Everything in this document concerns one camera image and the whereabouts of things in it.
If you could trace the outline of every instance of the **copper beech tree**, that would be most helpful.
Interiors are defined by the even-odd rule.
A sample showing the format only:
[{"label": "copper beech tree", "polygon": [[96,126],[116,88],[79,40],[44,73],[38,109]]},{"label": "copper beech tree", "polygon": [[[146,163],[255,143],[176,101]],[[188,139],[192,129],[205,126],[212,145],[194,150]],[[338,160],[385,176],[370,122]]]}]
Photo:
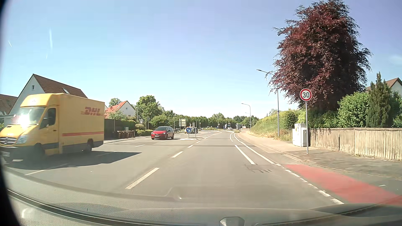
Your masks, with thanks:
[{"label": "copper beech tree", "polygon": [[300,6],[296,15],[299,20],[286,20],[287,27],[275,28],[285,38],[279,42],[277,70],[269,84],[301,105],[299,92],[309,88],[310,107],[336,110],[342,97],[365,89],[371,52],[358,42],[359,26],[343,1]]}]

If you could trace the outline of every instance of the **windshield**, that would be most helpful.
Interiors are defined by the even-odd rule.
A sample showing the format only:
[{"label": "windshield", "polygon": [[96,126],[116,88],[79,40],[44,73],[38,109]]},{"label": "windshield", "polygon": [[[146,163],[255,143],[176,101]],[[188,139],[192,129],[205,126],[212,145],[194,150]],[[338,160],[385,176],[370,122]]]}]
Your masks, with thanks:
[{"label": "windshield", "polygon": [[175,208],[209,226],[198,211],[402,207],[402,0],[7,2],[10,190],[157,225]]},{"label": "windshield", "polygon": [[166,131],[168,128],[166,126],[160,126],[155,129],[155,131]]},{"label": "windshield", "polygon": [[12,125],[38,125],[45,107],[20,108],[12,119]]}]

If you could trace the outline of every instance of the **van front grille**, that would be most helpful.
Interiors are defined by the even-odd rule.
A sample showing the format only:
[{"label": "van front grille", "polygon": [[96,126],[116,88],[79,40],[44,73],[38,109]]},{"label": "van front grille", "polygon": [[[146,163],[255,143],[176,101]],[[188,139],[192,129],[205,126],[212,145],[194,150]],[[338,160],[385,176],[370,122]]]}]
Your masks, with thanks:
[{"label": "van front grille", "polygon": [[14,137],[0,137],[0,144],[2,145],[13,145],[17,142],[17,138]]}]

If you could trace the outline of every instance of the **red tiled roof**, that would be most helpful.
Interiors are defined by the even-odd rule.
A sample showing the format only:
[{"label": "red tiled roof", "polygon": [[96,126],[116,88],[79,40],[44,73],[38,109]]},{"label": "red tiled roof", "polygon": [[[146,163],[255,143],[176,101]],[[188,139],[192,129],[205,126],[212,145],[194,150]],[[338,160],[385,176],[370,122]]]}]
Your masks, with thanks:
[{"label": "red tiled roof", "polygon": [[5,111],[6,114],[10,114],[10,111],[17,99],[18,97],[0,94],[0,111]]},{"label": "red tiled roof", "polygon": [[396,82],[399,82],[399,84],[401,84],[401,86],[402,86],[402,81],[399,78],[394,78],[394,79],[391,79],[391,80],[388,80],[385,82],[388,84],[389,87],[392,87]]},{"label": "red tiled roof", "polygon": [[66,93],[66,91],[64,91],[64,89],[66,89],[68,94],[87,98],[83,91],[78,88],[63,84],[61,82],[56,82],[55,80],[48,79],[37,74],[32,74],[32,76],[35,77],[36,81],[38,81],[45,93]]},{"label": "red tiled roof", "polygon": [[110,112],[115,112],[119,110],[127,101],[120,102],[119,104],[115,106],[110,106],[105,110],[105,118],[107,119],[109,117]]}]

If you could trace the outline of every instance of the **van wheel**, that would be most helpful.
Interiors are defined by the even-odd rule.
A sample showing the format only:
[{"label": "van wheel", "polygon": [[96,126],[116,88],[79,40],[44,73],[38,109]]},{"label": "van wheel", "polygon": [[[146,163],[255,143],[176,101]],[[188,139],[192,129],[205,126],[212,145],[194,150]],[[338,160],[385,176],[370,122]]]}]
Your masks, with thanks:
[{"label": "van wheel", "polygon": [[11,158],[11,157],[3,156],[3,159],[4,159],[4,161],[6,161],[6,163],[12,162],[12,158]]},{"label": "van wheel", "polygon": [[45,158],[45,150],[42,148],[41,144],[36,144],[33,147],[33,151],[29,160],[33,162],[39,162]]},{"label": "van wheel", "polygon": [[84,153],[90,153],[92,151],[92,141],[91,140],[89,140],[86,143],[86,148],[83,151],[84,151]]}]

